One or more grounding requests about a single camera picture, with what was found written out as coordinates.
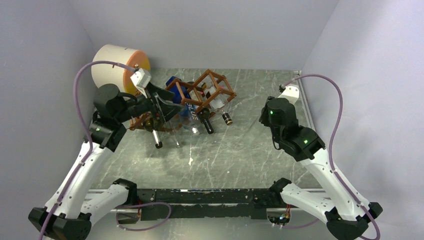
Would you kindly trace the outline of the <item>blue glass bottle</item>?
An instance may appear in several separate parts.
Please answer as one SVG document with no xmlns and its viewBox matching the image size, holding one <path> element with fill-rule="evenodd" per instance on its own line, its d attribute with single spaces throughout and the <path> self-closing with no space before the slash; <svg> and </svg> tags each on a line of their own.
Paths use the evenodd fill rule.
<svg viewBox="0 0 424 240">
<path fill-rule="evenodd" d="M 180 104 L 182 102 L 182 97 L 177 85 L 173 85 L 169 89 L 169 91 L 175 94 L 175 97 L 172 99 L 172 102 L 175 104 Z M 200 134 L 199 128 L 201 123 L 197 114 L 195 113 L 195 110 L 195 107 L 191 103 L 185 103 L 184 110 L 178 113 L 182 126 L 186 130 L 190 130 L 193 136 L 197 136 Z"/>
</svg>

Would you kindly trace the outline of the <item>olive green wine bottle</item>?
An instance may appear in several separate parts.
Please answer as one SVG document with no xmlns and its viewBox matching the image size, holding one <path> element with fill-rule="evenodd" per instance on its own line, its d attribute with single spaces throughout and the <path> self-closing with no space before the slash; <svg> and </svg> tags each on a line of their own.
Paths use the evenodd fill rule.
<svg viewBox="0 0 424 240">
<path fill-rule="evenodd" d="M 156 118 L 148 117 L 145 119 L 142 126 L 146 131 L 152 134 L 155 147 L 157 149 L 161 149 L 163 147 L 163 143 L 159 134 L 161 123 Z"/>
</svg>

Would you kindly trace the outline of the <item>dark green wine bottle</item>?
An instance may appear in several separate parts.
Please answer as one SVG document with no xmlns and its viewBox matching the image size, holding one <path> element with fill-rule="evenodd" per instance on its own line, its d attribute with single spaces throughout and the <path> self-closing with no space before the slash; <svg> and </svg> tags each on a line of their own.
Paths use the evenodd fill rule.
<svg viewBox="0 0 424 240">
<path fill-rule="evenodd" d="M 192 100 L 200 101 L 194 90 L 190 91 L 189 92 L 189 95 L 190 95 L 190 98 Z M 213 129 L 213 126 L 212 126 L 212 124 L 211 124 L 211 122 L 209 120 L 209 117 L 210 117 L 210 111 L 209 111 L 209 109 L 207 107 L 204 107 L 204 108 L 202 108 L 199 111 L 199 113 L 197 115 L 198 115 L 200 121 L 205 126 L 205 129 L 206 129 L 207 133 L 209 135 L 213 134 L 214 133 L 214 129 Z"/>
</svg>

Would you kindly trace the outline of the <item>clear slim glass bottle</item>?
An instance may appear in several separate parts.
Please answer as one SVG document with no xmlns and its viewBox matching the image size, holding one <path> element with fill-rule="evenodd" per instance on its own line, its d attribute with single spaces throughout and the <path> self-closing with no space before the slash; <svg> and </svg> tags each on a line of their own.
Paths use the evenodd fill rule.
<svg viewBox="0 0 424 240">
<path fill-rule="evenodd" d="M 179 135 L 177 133 L 177 128 L 172 123 L 172 121 L 168 121 L 167 122 L 167 125 L 170 128 L 170 134 L 172 136 L 172 140 L 175 142 L 176 148 L 181 148 L 182 147 L 182 144 L 180 142 Z"/>
</svg>

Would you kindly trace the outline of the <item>clear square liquor bottle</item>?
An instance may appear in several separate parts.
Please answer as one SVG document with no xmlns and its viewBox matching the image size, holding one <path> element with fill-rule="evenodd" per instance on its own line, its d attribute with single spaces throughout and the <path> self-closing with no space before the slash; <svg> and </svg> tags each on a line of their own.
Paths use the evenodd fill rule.
<svg viewBox="0 0 424 240">
<path fill-rule="evenodd" d="M 207 99 L 211 98 L 213 94 L 218 92 L 212 82 L 204 82 L 201 87 L 204 90 L 203 92 Z M 228 103 L 229 102 L 227 101 L 227 99 L 221 93 L 218 93 L 215 98 L 209 102 L 209 105 L 214 112 L 221 113 L 225 124 L 227 126 L 230 126 L 233 123 L 233 120 L 230 114 L 228 113 Z"/>
</svg>

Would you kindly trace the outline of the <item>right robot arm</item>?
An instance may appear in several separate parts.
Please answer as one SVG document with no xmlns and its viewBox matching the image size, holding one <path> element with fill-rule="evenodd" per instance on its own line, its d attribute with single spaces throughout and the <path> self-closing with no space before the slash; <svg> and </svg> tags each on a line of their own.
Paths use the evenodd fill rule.
<svg viewBox="0 0 424 240">
<path fill-rule="evenodd" d="M 295 106 L 286 98 L 269 96 L 259 122 L 270 128 L 274 147 L 306 168 L 328 195 L 320 197 L 281 178 L 270 187 L 270 202 L 275 207 L 296 206 L 311 214 L 338 240 L 361 237 L 383 208 L 353 187 L 331 161 L 328 148 L 313 129 L 299 125 Z"/>
</svg>

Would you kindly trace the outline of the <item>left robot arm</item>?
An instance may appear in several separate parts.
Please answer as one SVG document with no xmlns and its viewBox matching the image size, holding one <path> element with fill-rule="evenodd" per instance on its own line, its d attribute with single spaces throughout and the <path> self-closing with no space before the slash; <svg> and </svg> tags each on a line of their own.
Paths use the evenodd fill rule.
<svg viewBox="0 0 424 240">
<path fill-rule="evenodd" d="M 29 221 L 39 238 L 84 240 L 92 226 L 118 206 L 132 208 L 140 203 L 137 185 L 125 179 L 115 180 L 98 197 L 86 201 L 86 195 L 102 165 L 117 149 L 127 129 L 124 122 L 150 113 L 165 123 L 182 110 L 173 103 L 175 94 L 149 83 L 146 93 L 132 95 L 108 83 L 97 89 L 92 122 L 85 127 L 85 138 L 71 170 L 56 193 L 43 207 L 35 207 Z"/>
</svg>

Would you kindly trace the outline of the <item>brown wooden wine rack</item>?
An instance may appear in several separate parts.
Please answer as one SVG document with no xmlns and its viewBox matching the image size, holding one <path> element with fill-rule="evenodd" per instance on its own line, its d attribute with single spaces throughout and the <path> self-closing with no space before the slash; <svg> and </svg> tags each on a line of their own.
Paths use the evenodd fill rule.
<svg viewBox="0 0 424 240">
<path fill-rule="evenodd" d="M 212 82 L 215 88 L 217 89 L 217 93 L 214 93 L 211 98 L 206 98 L 204 90 L 202 88 L 202 84 Z M 180 94 L 181 94 L 181 105 L 185 103 L 190 103 L 195 107 L 195 113 L 198 116 L 199 111 L 202 108 L 208 108 L 210 111 L 210 117 L 213 117 L 216 112 L 210 106 L 210 101 L 213 100 L 218 93 L 221 93 L 228 102 L 233 100 L 237 94 L 233 91 L 230 86 L 226 76 L 218 74 L 210 69 L 207 69 L 196 81 L 194 82 L 183 82 L 181 79 L 177 77 L 172 77 L 171 81 L 166 84 L 166 90 L 169 90 L 173 85 L 176 85 Z M 197 95 L 198 100 L 191 99 L 189 92 L 194 90 Z"/>
</svg>

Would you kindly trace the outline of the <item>black base bar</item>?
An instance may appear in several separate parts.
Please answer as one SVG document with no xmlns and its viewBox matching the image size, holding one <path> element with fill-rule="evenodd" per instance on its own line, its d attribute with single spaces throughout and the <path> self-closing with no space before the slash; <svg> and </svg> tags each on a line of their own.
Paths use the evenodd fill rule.
<svg viewBox="0 0 424 240">
<path fill-rule="evenodd" d="M 238 218 L 268 220 L 287 204 L 268 188 L 139 188 L 141 220 Z"/>
</svg>

